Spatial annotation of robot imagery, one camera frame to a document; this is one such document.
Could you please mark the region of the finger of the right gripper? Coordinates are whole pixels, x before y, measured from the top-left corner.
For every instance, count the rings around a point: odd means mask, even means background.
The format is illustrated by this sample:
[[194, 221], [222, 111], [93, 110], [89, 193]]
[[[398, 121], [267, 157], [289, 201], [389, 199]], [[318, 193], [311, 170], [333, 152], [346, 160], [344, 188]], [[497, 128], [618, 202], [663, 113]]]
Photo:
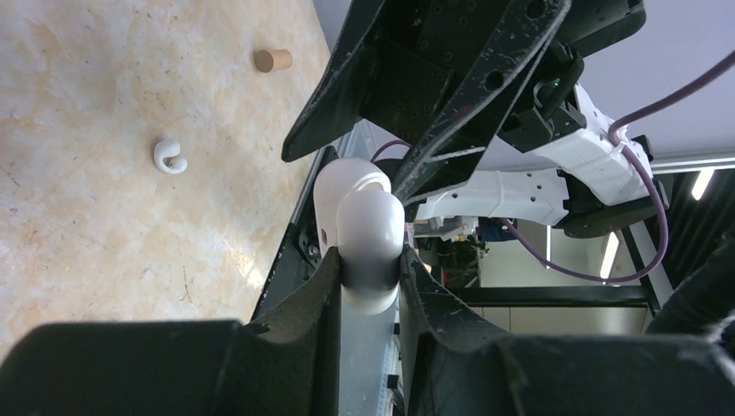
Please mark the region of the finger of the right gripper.
[[285, 162], [300, 159], [352, 130], [377, 71], [375, 27], [383, 1], [353, 1], [323, 77], [283, 142]]
[[510, 1], [464, 80], [395, 173], [393, 194], [413, 203], [464, 184], [512, 110], [570, 1]]

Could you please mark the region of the white earbud charging case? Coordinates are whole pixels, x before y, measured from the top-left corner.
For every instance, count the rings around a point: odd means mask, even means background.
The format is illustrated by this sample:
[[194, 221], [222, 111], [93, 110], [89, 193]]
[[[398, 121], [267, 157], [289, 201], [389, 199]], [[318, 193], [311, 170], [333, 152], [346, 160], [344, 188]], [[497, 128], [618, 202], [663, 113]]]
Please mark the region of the white earbud charging case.
[[378, 315], [398, 295], [405, 211], [389, 177], [357, 158], [335, 159], [317, 174], [313, 201], [320, 249], [338, 250], [343, 301]]

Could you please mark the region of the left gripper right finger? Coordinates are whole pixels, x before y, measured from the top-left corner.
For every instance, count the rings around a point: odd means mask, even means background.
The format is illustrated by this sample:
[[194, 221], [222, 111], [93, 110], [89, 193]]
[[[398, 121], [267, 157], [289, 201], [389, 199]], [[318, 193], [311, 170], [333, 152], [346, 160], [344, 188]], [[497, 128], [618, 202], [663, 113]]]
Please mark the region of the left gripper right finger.
[[400, 256], [408, 415], [731, 415], [734, 363], [684, 335], [514, 335]]

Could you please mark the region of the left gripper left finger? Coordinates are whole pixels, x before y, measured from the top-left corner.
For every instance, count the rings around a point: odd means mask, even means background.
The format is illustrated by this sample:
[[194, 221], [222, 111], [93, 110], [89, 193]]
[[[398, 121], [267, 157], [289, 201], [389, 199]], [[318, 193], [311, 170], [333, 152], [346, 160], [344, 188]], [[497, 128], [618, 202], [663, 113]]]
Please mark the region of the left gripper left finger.
[[4, 415], [335, 415], [336, 248], [257, 319], [43, 325], [1, 366]]

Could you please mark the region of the white earbud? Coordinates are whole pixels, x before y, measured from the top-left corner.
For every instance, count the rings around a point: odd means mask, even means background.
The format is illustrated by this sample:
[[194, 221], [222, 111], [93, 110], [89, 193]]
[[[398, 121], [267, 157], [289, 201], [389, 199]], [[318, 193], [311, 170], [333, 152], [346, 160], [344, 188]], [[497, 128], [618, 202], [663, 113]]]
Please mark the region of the white earbud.
[[163, 139], [155, 145], [153, 162], [166, 174], [181, 174], [188, 167], [187, 159], [181, 155], [179, 142], [171, 139]]

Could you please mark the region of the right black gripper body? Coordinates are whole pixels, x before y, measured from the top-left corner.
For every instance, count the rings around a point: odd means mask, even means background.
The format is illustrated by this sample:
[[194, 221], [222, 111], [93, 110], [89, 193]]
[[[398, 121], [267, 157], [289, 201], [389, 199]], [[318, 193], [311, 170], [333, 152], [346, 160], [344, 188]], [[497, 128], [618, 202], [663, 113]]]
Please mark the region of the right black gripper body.
[[586, 126], [585, 58], [645, 20], [641, 1], [389, 1], [367, 118], [448, 153], [494, 137], [526, 153]]

